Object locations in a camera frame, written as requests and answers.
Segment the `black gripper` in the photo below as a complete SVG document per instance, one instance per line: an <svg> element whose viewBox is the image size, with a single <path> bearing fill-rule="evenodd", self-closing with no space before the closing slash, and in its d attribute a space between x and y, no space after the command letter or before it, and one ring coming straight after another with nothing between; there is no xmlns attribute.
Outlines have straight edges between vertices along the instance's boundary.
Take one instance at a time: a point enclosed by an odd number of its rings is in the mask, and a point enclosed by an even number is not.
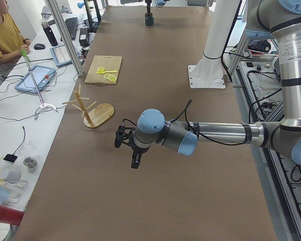
<svg viewBox="0 0 301 241"><path fill-rule="evenodd" d="M134 137L135 128L119 126L116 131L115 138L115 148L119 148L121 144L127 145L132 148L134 151L132 154L131 168L138 169L141 163L142 154L137 153L139 151L139 147L135 144Z"/></svg>

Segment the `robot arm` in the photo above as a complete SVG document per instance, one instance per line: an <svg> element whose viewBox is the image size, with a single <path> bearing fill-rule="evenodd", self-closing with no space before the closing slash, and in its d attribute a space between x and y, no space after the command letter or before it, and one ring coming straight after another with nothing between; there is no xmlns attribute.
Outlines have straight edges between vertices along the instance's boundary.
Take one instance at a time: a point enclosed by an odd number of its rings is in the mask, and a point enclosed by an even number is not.
<svg viewBox="0 0 301 241"><path fill-rule="evenodd" d="M143 111L134 128L121 125L115 147L132 148L132 168L153 143L191 155L198 142L226 146L253 144L277 151L301 165L301 1L251 1L248 33L269 33L278 43L284 117L279 122L253 124L167 121L157 109Z"/></svg>
<svg viewBox="0 0 301 241"><path fill-rule="evenodd" d="M151 14L151 4L155 3L155 5L159 8L163 7L166 2L169 0L120 0L120 3L122 5L124 4L131 4L131 3L141 3L141 2L145 2L146 3L146 8L147 8L147 13L145 14L147 17L150 17Z"/></svg>

